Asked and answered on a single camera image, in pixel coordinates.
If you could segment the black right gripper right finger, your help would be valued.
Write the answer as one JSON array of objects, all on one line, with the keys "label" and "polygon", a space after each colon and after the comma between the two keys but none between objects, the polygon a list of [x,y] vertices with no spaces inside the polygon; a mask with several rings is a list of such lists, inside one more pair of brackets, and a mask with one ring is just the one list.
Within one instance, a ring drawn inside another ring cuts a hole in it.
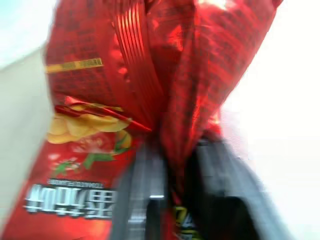
[{"label": "black right gripper right finger", "polygon": [[186,161],[184,204],[203,240],[293,240],[257,175],[222,140]]}]

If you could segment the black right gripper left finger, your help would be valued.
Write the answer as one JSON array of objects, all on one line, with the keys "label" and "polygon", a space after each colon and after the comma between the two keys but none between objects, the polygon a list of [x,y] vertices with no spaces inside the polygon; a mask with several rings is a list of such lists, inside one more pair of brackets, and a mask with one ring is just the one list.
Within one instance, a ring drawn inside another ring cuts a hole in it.
[{"label": "black right gripper left finger", "polygon": [[166,240],[168,165],[158,143],[143,143],[118,181],[110,240]]}]

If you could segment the red potato chip bag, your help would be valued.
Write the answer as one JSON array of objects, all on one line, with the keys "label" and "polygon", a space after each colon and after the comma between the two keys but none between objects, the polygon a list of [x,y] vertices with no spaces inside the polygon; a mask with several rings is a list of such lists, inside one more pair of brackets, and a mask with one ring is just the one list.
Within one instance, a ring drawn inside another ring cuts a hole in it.
[{"label": "red potato chip bag", "polygon": [[167,163],[165,240],[203,240],[187,160],[201,139],[227,144],[221,106],[282,1],[60,0],[45,54],[54,115],[0,240],[111,240],[142,144]]}]

